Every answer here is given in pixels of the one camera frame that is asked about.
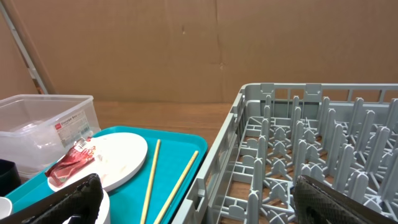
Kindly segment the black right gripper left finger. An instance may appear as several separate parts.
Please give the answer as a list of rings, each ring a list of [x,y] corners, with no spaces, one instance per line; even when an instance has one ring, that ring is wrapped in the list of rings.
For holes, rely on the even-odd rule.
[[[1,219],[2,224],[94,224],[104,193],[98,174],[92,173],[31,206]]]

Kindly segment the red snack wrapper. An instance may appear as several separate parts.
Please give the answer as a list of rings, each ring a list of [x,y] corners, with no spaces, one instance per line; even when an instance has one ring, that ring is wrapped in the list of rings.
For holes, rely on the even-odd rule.
[[[81,138],[58,162],[45,172],[45,176],[55,182],[54,186],[60,187],[82,168],[94,161],[95,151],[96,146],[91,142],[91,138]]]

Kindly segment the grey bowl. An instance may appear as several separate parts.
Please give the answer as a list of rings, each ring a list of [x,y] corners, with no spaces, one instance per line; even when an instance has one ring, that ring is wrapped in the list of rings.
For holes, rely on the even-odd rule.
[[[12,211],[12,202],[6,197],[0,197],[0,219],[10,216]]]

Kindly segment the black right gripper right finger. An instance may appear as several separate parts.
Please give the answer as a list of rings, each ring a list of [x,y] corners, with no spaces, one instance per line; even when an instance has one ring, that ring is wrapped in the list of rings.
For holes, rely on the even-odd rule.
[[[294,204],[298,223],[397,224],[307,175],[297,177]]]

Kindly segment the white cup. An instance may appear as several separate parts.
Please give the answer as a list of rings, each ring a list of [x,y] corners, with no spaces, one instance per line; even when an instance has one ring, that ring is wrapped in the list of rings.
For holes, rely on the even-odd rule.
[[[103,199],[99,207],[98,217],[95,224],[110,224],[111,214],[110,214],[110,199],[105,190],[103,190]]]

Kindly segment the wooden chopstick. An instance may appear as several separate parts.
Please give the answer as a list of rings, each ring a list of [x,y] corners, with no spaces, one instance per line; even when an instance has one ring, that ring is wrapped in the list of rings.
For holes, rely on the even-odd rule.
[[[164,205],[163,205],[161,211],[159,212],[157,218],[155,219],[154,224],[160,224],[160,223],[161,223],[161,221],[162,221],[162,219],[163,219],[165,213],[166,213],[167,210],[169,209],[170,204],[172,203],[172,201],[173,201],[174,197],[176,196],[176,194],[177,194],[177,192],[178,192],[180,186],[182,185],[184,179],[186,178],[186,176],[187,176],[187,174],[188,174],[188,172],[189,172],[191,166],[192,166],[193,163],[195,162],[195,159],[197,158],[197,155],[198,155],[198,151],[195,151],[195,152],[193,153],[193,156],[192,156],[191,159],[189,160],[188,164],[187,164],[186,167],[184,168],[184,170],[183,170],[181,176],[179,177],[177,183],[175,184],[174,188],[172,189],[172,191],[171,191],[169,197],[167,198],[166,202],[164,203]]]
[[[146,196],[145,196],[144,205],[143,205],[143,209],[142,209],[140,224],[146,223],[147,212],[148,212],[149,204],[150,204],[150,196],[152,194],[152,186],[154,183],[155,170],[156,170],[156,166],[157,166],[160,145],[161,145],[161,140],[158,139],[156,147],[155,147],[154,157],[152,160],[152,166],[151,166],[150,176],[149,176],[149,180],[148,180],[148,184],[147,184]]]

